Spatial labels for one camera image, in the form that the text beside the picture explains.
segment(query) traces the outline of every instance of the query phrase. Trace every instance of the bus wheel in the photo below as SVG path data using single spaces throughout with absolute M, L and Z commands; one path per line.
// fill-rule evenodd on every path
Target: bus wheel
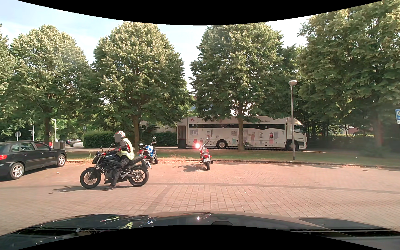
M 228 143 L 225 140 L 219 140 L 217 142 L 217 148 L 224 150 L 228 146 Z
M 299 150 L 299 146 L 297 145 L 297 143 L 295 143 L 295 146 L 296 146 L 296 148 L 294 150 L 298 151 Z M 286 150 L 292 151 L 292 147 L 293 147 L 292 141 L 289 141 L 289 142 L 286 143 Z

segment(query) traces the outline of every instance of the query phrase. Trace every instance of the curb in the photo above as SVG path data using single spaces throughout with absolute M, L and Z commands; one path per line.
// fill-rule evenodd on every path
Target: curb
M 174 160 L 174 161 L 185 161 L 185 162 L 199 162 L 197 160 L 190 159 L 171 159 L 161 158 L 163 161 Z M 68 163 L 87 163 L 91 160 L 68 160 Z M 281 163 L 281 164 L 307 164 L 307 165 L 329 165 L 329 166 L 349 166 L 349 167 L 363 167 L 363 168 L 381 168 L 381 169 L 400 169 L 400 167 L 394 166 L 374 166 L 374 165 L 357 165 L 357 164 L 342 164 L 342 163 L 323 163 L 323 162 L 293 162 L 293 161 L 246 161 L 246 160 L 214 160 L 214 162 L 251 162 L 251 163 Z

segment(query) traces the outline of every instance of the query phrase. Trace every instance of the blue motorcycle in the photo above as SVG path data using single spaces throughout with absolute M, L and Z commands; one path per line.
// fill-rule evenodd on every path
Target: blue motorcycle
M 153 146 L 154 143 L 157 143 L 156 141 L 154 141 L 155 138 L 156 138 L 155 136 L 152 137 L 152 142 L 149 145 L 144 145 L 143 143 L 140 143 L 138 145 L 139 147 L 138 154 L 146 155 L 147 158 L 149 158 L 150 163 L 158 164 L 157 151 Z

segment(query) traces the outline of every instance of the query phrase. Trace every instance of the red motorcycle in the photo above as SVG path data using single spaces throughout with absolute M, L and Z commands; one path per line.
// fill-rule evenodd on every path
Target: red motorcycle
M 211 155 L 209 154 L 208 149 L 205 147 L 205 145 L 209 142 L 209 137 L 206 137 L 206 142 L 200 146 L 200 144 L 196 144 L 196 148 L 200 149 L 200 160 L 203 164 L 206 165 L 206 169 L 209 170 L 210 167 L 209 165 L 214 163 L 211 160 Z

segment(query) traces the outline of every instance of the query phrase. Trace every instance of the black motorcycle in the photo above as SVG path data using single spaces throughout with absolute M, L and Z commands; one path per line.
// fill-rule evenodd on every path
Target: black motorcycle
M 98 186 L 101 181 L 101 174 L 104 174 L 104 184 L 112 183 L 114 167 L 119 165 L 121 157 L 117 154 L 105 155 L 103 148 L 100 147 L 102 152 L 97 151 L 96 156 L 92 160 L 95 166 L 86 168 L 80 175 L 80 183 L 87 189 L 92 189 Z M 150 167 L 147 156 L 136 156 L 129 163 L 121 169 L 121 174 L 117 182 L 129 180 L 133 186 L 142 186 L 147 183 L 149 179 L 149 172 L 147 168 Z

